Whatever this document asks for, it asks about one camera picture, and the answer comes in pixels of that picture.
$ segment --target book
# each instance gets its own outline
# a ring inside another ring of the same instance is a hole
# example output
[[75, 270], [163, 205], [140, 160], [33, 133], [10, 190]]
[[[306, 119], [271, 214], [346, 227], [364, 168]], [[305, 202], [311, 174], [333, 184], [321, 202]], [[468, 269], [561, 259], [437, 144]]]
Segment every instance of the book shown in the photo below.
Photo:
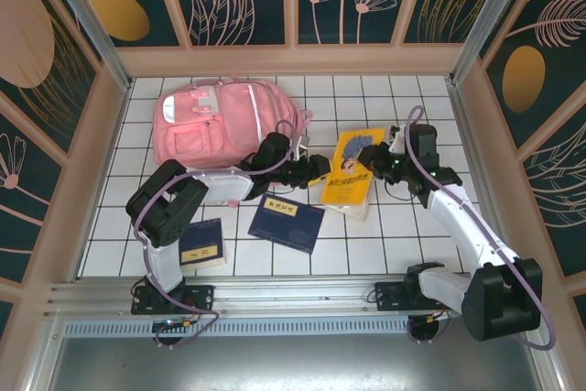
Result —
[[378, 145], [385, 138], [384, 128], [343, 132], [331, 160], [331, 173], [321, 194], [324, 205], [364, 205], [373, 173], [358, 162], [358, 154], [367, 146]]
[[222, 221], [211, 219], [190, 224], [179, 239], [181, 270], [191, 271], [225, 263]]
[[323, 214], [321, 208], [265, 194], [248, 233], [311, 254]]

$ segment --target grid tiles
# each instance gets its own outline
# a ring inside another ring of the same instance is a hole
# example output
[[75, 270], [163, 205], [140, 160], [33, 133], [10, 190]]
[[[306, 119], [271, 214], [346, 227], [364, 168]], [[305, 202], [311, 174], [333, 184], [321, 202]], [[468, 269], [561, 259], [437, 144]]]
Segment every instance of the grid tiles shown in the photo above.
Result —
[[[313, 111], [309, 153], [332, 157], [338, 134], [405, 121], [423, 105], [438, 129], [443, 165], [461, 176], [472, 202], [476, 193], [443, 78], [428, 76], [272, 76], [302, 109]], [[79, 270], [80, 277], [139, 277], [145, 274], [142, 249], [134, 239], [125, 204], [153, 172], [152, 113], [156, 99], [193, 78], [139, 78], [135, 81], [113, 160]], [[323, 182], [309, 190], [274, 187], [293, 201], [320, 205]], [[374, 181], [364, 222], [327, 210], [312, 255], [249, 235], [260, 198], [238, 208], [202, 206], [193, 221], [221, 218], [228, 263], [201, 269], [202, 276], [403, 274], [408, 266], [440, 261], [466, 271], [443, 226], [418, 201], [407, 184]]]

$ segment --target pink backpack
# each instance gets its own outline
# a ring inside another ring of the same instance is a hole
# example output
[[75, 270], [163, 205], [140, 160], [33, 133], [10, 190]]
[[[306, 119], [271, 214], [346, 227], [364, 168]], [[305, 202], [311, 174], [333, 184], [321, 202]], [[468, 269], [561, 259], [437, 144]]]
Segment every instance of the pink backpack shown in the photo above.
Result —
[[[174, 158], [185, 167], [230, 167], [255, 153], [278, 121], [289, 121], [302, 134], [310, 117], [268, 81], [199, 81], [157, 100], [155, 161]], [[278, 131], [292, 136], [287, 125]]]

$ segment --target metal pole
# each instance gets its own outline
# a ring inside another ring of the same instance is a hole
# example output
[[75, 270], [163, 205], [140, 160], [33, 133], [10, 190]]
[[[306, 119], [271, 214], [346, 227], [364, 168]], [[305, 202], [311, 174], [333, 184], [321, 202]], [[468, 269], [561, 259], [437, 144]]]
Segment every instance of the metal pole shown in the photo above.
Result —
[[464, 46], [451, 69], [451, 78], [455, 87], [458, 87], [466, 78], [468, 70], [476, 60], [499, 17], [505, 11], [508, 2], [509, 0], [486, 0], [484, 3], [483, 9], [476, 18], [474, 25], [472, 25], [470, 34], [468, 34]]

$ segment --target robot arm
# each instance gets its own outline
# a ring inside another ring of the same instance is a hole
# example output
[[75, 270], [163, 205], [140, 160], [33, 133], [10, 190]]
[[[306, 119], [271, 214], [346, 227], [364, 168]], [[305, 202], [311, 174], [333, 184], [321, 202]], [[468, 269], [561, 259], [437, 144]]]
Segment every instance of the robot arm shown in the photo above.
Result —
[[[148, 210], [140, 224], [141, 232], [148, 239], [148, 263], [152, 277], [173, 299], [181, 302], [185, 287], [178, 259], [179, 238], [203, 203], [251, 200], [266, 192], [273, 182], [305, 189], [312, 180], [321, 179], [330, 172], [327, 158], [296, 154], [297, 160], [285, 161], [267, 173], [254, 174], [282, 161], [289, 151], [289, 143], [288, 137], [271, 133], [257, 153], [235, 168], [201, 171], [197, 177], [180, 180], [168, 188], [169, 200], [159, 197]], [[163, 186], [186, 172], [176, 160], [162, 164], [126, 204], [132, 223], [136, 223], [141, 211]], [[158, 295], [154, 288], [152, 293]]]
[[[464, 269], [470, 275], [451, 273], [440, 263], [412, 266], [405, 283], [415, 286], [414, 295], [442, 302], [462, 315], [472, 336], [484, 341], [507, 334], [534, 330], [540, 313], [516, 280], [502, 257], [489, 245], [478, 224], [463, 207], [446, 192], [435, 188], [406, 154], [405, 127], [391, 128], [391, 145], [364, 148], [358, 160], [389, 184], [406, 181], [409, 191], [417, 196], [444, 226], [460, 251]], [[468, 208], [472, 204], [451, 168], [440, 166], [436, 149], [437, 132], [431, 125], [412, 125], [410, 138], [413, 151], [424, 169], [439, 183], [455, 193]], [[481, 218], [505, 256], [513, 261], [529, 286], [541, 296], [541, 270], [535, 260], [522, 260], [506, 246]]]

